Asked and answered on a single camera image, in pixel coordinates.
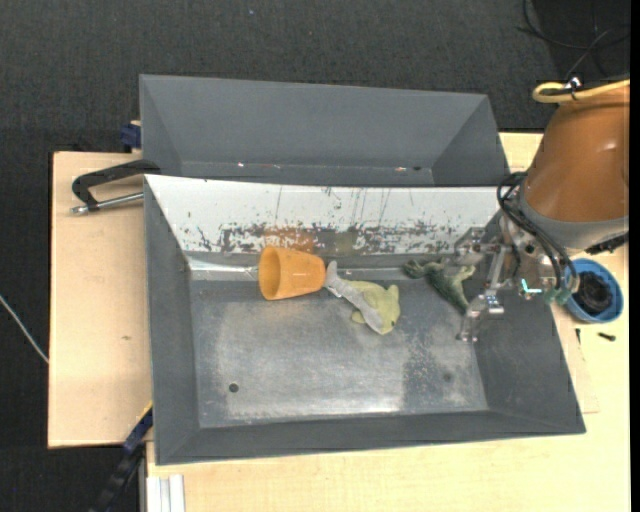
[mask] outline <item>white cable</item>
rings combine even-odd
[[[22,332],[24,333],[24,335],[27,337],[27,339],[29,340],[29,343],[31,343],[31,345],[33,345],[33,348],[36,350],[36,352],[38,353],[38,355],[42,358],[42,360],[49,364],[49,358],[47,357],[47,355],[44,353],[44,351],[40,348],[40,345],[38,345],[36,343],[36,340],[33,339],[33,336],[31,336],[31,334],[29,333],[29,331],[27,331],[27,328],[24,326],[24,324],[22,323],[22,320],[20,320],[20,317],[18,317],[18,315],[16,314],[16,312],[13,310],[13,308],[11,306],[9,306],[9,304],[7,303],[6,300],[4,300],[4,297],[2,295],[0,295],[0,302],[2,303],[2,305],[6,308],[6,310],[9,312],[9,314],[13,317],[13,319],[16,321],[16,323],[20,326],[20,329],[22,329]]]

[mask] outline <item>wire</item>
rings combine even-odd
[[[556,285],[555,285],[556,289],[562,288],[562,285],[564,282],[562,268],[560,266],[560,262],[558,261],[558,258],[556,257],[556,255],[552,250],[551,245],[546,241],[544,237],[540,236],[540,233],[536,231],[534,227],[528,225],[528,222],[527,222],[528,219],[526,219],[522,215],[522,212],[520,212],[519,210],[513,210],[511,209],[510,206],[506,206],[506,205],[503,208],[503,211],[507,214],[509,219],[513,221],[514,224],[516,224],[519,228],[527,231],[528,233],[530,233],[536,238],[536,240],[542,247],[543,251],[551,261],[551,265],[553,267],[553,271],[556,276]]]
[[[547,82],[536,87],[533,90],[532,96],[534,100],[540,103],[564,103],[566,101],[591,98],[593,96],[597,96],[598,94],[603,94],[605,92],[630,85],[631,78],[595,87],[582,87],[572,89],[567,89],[567,87],[560,82]]]
[[[560,41],[559,39],[554,39],[552,37],[549,37],[547,34],[545,34],[544,32],[542,32],[538,27],[536,27],[533,24],[533,21],[531,20],[531,16],[529,15],[529,9],[527,7],[529,0],[523,0],[522,2],[522,12],[524,14],[524,19],[527,22],[527,29],[520,29],[523,30],[525,32],[528,32],[529,34],[542,39],[543,41],[546,41],[549,44],[553,44],[556,46],[560,46],[562,48],[569,48],[571,50],[582,50],[584,51],[584,54],[578,59],[578,61],[570,68],[570,70],[566,73],[566,75],[570,75],[575,69],[576,67],[578,67],[580,65],[580,63],[587,57],[587,56],[591,56],[591,58],[593,59],[594,63],[596,64],[596,67],[598,68],[598,71],[600,71],[600,73],[602,73],[603,76],[607,76],[608,73],[604,70],[604,68],[602,67],[600,61],[598,60],[596,53],[599,52],[600,50],[603,50],[605,48],[610,48],[612,46],[617,45],[618,43],[621,43],[623,41],[625,41],[627,38],[631,37],[631,24],[630,23],[620,23],[618,25],[614,25],[613,27],[605,30],[604,32],[598,34],[599,32],[599,28],[598,28],[598,21],[597,21],[597,17],[595,14],[595,6],[594,3],[591,2],[591,19],[592,19],[592,33],[594,36],[594,39],[591,41],[591,43],[589,43],[588,45],[581,45],[581,44],[573,44],[573,43],[568,43],[565,41]],[[611,41],[609,41],[606,44],[600,44],[600,42],[602,41],[602,39],[605,38],[605,36],[610,35],[612,32],[616,31],[616,30],[620,30],[620,29],[628,29],[628,31],[622,35],[621,37],[618,37],[616,39],[613,39]]]
[[[20,317],[13,310],[13,308],[11,306],[9,306],[9,303],[4,299],[4,297],[2,295],[0,295],[0,303],[2,303],[2,305],[5,307],[5,309],[9,312],[9,314],[12,316],[12,318],[16,321],[16,323],[18,324],[20,329],[22,329],[22,332],[24,333],[26,338],[29,340],[29,343],[31,343],[31,345],[33,346],[35,351],[38,353],[38,355],[42,358],[42,360],[45,363],[49,364],[49,358],[47,357],[47,355],[40,348],[40,345],[38,345],[36,340],[33,339],[33,336],[31,336],[31,334],[29,333],[27,328],[24,326],[24,324],[22,323],[22,320],[20,320]]]

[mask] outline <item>dark carpet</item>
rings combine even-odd
[[[49,155],[122,151],[140,73],[480,92],[501,130],[541,131],[539,82],[629,70],[630,9],[530,3],[567,48],[513,0],[0,0],[0,293],[46,350]],[[0,511],[86,510],[117,448],[47,451],[47,367],[4,310],[0,350]],[[118,510],[136,503],[131,490]]]

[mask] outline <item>orange cup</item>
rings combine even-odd
[[[306,252],[265,247],[258,263],[258,283],[267,300],[317,292],[324,284],[324,261]]]

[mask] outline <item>green toy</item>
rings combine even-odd
[[[464,296],[462,281],[469,279],[476,268],[473,265],[451,266],[444,260],[418,262],[411,260],[402,268],[409,277],[418,279],[426,277],[427,281],[448,302],[453,304],[462,314],[466,313],[469,302]]]

